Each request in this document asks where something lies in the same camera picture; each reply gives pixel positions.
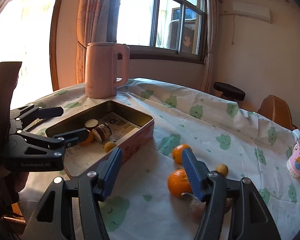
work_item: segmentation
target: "orange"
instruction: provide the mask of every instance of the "orange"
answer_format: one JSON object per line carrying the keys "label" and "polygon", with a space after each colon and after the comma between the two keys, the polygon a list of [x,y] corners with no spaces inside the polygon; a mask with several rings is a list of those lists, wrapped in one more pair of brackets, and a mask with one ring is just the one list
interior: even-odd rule
{"label": "orange", "polygon": [[79,145],[81,145],[81,146],[88,145],[92,141],[93,141],[93,133],[91,131],[89,131],[88,138],[85,141],[79,143]]}
{"label": "orange", "polygon": [[184,169],[176,170],[168,178],[168,190],[175,197],[181,197],[181,193],[192,193],[190,182]]}
{"label": "orange", "polygon": [[175,147],[173,149],[173,151],[172,151],[172,159],[174,159],[174,161],[176,163],[182,164],[182,158],[181,158],[182,151],[184,149],[186,149],[186,148],[190,148],[191,149],[191,147],[189,145],[187,145],[187,144],[180,144],[180,145],[178,145],[177,147]]}

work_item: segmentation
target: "black stool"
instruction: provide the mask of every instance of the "black stool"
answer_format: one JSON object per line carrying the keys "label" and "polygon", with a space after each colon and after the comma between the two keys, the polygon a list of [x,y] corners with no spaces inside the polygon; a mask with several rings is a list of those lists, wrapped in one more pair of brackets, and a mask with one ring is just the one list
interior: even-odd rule
{"label": "black stool", "polygon": [[222,92],[222,95],[220,98],[226,99],[229,101],[234,101],[234,99],[243,101],[244,97],[246,95],[246,93],[243,92],[241,89],[231,86],[229,84],[221,83],[221,82],[215,82],[213,84],[213,88],[217,91]]}

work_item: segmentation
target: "small yellow fruit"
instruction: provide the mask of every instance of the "small yellow fruit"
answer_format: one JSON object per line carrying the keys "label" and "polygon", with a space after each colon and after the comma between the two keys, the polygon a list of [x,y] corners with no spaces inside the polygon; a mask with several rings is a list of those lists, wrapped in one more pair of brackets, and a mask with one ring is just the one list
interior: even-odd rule
{"label": "small yellow fruit", "polygon": [[226,177],[229,173],[228,166],[221,163],[216,167],[216,171],[221,173],[224,177]]}
{"label": "small yellow fruit", "polygon": [[109,151],[111,151],[114,147],[116,147],[117,146],[117,144],[116,143],[114,143],[114,142],[107,142],[106,144],[105,144],[105,146],[103,147],[103,149],[104,149],[104,151],[107,153],[107,152],[109,152]]}

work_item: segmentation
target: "kettle handle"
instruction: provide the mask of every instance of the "kettle handle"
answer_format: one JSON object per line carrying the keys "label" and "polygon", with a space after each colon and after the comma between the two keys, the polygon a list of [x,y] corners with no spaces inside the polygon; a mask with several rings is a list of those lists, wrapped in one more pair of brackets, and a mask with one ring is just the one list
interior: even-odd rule
{"label": "kettle handle", "polygon": [[114,54],[122,54],[122,79],[120,81],[114,82],[114,87],[120,87],[128,82],[128,72],[129,72],[129,60],[130,60],[130,49],[125,44],[115,44],[113,49]]}

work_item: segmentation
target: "pink electric kettle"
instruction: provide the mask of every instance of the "pink electric kettle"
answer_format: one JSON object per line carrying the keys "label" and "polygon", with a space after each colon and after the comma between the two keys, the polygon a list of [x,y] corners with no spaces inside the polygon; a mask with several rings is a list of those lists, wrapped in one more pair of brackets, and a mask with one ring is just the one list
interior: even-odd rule
{"label": "pink electric kettle", "polygon": [[[117,80],[118,53],[122,54],[122,78]],[[92,42],[87,46],[86,96],[108,98],[128,81],[130,49],[125,44]]]}

